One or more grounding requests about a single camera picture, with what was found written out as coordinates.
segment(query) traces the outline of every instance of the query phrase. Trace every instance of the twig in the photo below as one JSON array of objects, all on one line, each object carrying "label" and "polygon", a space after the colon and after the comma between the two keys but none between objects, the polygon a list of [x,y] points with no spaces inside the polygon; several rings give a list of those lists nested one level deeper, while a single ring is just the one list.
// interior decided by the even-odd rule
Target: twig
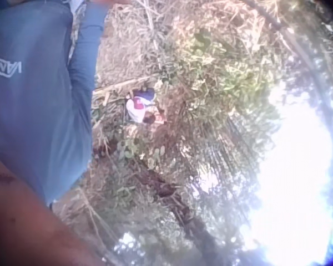
[{"label": "twig", "polygon": [[158,76],[158,75],[159,75],[158,73],[155,73],[155,74],[152,74],[152,75],[149,75],[149,76],[143,76],[141,78],[136,78],[136,79],[129,79],[129,80],[126,80],[126,81],[123,81],[123,82],[120,82],[120,83],[116,83],[116,84],[113,84],[113,85],[109,85],[109,86],[106,86],[106,87],[97,88],[97,89],[94,90],[93,95],[96,96],[96,95],[106,94],[106,91],[108,91],[112,88],[120,88],[120,87],[129,85],[129,84],[132,84],[132,83],[145,81],[149,78],[152,78],[152,77],[155,77],[155,76]]},{"label": "twig", "polygon": [[152,13],[156,14],[157,16],[160,16],[160,14],[159,14],[157,11],[151,9],[147,4],[142,3],[140,0],[135,0],[135,1],[136,1],[137,3],[139,3],[139,4],[140,4],[142,7],[144,7],[145,9],[151,11]]},{"label": "twig", "polygon": [[[144,0],[144,4],[146,5],[145,6],[145,12],[146,12],[147,17],[148,17],[149,27],[150,27],[150,30],[152,31],[152,38],[153,38],[154,49],[158,53],[159,49],[158,49],[157,41],[154,38],[154,35],[155,35],[154,34],[154,24],[153,24],[152,16],[150,15],[150,12],[149,12],[149,10],[150,10],[150,8],[149,8],[149,0]],[[162,69],[162,63],[160,62],[160,58],[159,57],[157,57],[157,61],[158,61],[159,70],[161,70]]]},{"label": "twig", "polygon": [[101,216],[95,211],[95,209],[93,208],[93,206],[91,206],[88,198],[85,195],[85,192],[81,189],[78,188],[78,191],[80,192],[80,194],[83,196],[83,200],[85,202],[85,205],[89,208],[89,210],[99,219],[101,225],[103,226],[103,228],[106,230],[106,232],[108,233],[108,235],[111,237],[111,239],[118,241],[118,237],[114,234],[114,232],[111,230],[110,226],[107,224],[107,222],[104,221],[103,218],[101,218]]}]

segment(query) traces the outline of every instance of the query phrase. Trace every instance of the leaf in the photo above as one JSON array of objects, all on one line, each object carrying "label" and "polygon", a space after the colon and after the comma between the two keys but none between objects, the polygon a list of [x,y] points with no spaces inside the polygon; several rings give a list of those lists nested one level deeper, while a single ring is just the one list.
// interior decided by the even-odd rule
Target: leaf
[{"label": "leaf", "polygon": [[118,156],[118,159],[122,160],[123,158],[124,158],[124,151],[121,151],[119,156]]},{"label": "leaf", "polygon": [[160,147],[160,155],[163,156],[165,154],[165,146]]},{"label": "leaf", "polygon": [[148,158],[148,169],[153,170],[155,168],[155,161],[153,158]]},{"label": "leaf", "polygon": [[132,158],[133,157],[133,152],[131,151],[125,151],[124,152],[124,156],[128,159]]}]

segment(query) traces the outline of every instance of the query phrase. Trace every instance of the foliage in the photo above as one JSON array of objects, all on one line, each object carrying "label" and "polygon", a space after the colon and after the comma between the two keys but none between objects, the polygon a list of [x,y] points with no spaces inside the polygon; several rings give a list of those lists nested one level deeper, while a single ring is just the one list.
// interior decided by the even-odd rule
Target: foliage
[{"label": "foliage", "polygon": [[[127,265],[203,265],[202,258],[212,265],[209,253],[202,254],[209,250],[200,247],[204,236],[226,265],[268,265],[262,247],[242,250],[239,228],[249,226],[251,209],[261,205],[256,175],[281,124],[269,95],[280,80],[295,95],[311,93],[312,85],[264,18],[239,1],[224,2],[176,1],[168,13],[167,3],[149,1],[169,21],[160,25],[158,15],[145,11],[163,51],[158,97],[167,126],[128,125],[123,108],[113,105],[94,112],[96,120],[108,116],[101,132],[117,148],[93,162],[91,175],[104,183],[90,194],[114,232],[105,236],[106,246]],[[273,16],[289,16],[281,5],[278,13],[276,1],[260,4]],[[199,223],[190,229],[184,221]],[[197,230],[203,234],[195,236]],[[133,240],[122,243],[127,232]]]}]

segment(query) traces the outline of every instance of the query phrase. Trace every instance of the bright sky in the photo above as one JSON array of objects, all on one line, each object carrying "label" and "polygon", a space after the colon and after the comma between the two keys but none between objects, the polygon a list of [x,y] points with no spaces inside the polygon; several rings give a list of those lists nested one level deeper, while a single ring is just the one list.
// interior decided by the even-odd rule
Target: bright sky
[{"label": "bright sky", "polygon": [[320,192],[328,181],[331,140],[315,111],[284,107],[285,120],[273,136],[276,147],[261,164],[261,210],[252,235],[268,248],[275,265],[322,263],[332,220]]}]

